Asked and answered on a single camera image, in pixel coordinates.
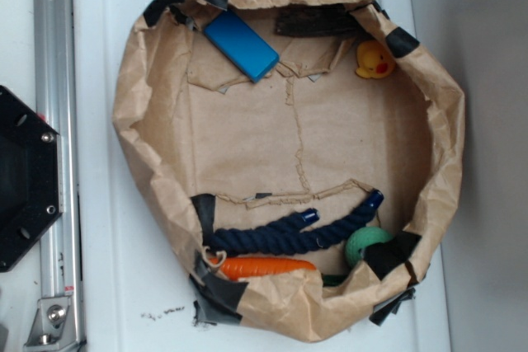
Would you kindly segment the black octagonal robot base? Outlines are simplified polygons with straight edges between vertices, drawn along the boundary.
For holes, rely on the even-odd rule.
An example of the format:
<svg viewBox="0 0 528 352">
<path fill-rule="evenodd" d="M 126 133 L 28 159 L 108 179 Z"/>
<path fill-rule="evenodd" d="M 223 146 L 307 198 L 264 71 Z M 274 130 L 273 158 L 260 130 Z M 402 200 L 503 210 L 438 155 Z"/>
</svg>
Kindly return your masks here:
<svg viewBox="0 0 528 352">
<path fill-rule="evenodd" d="M 1 271 L 12 270 L 61 214 L 59 135 L 1 87 Z"/>
</svg>

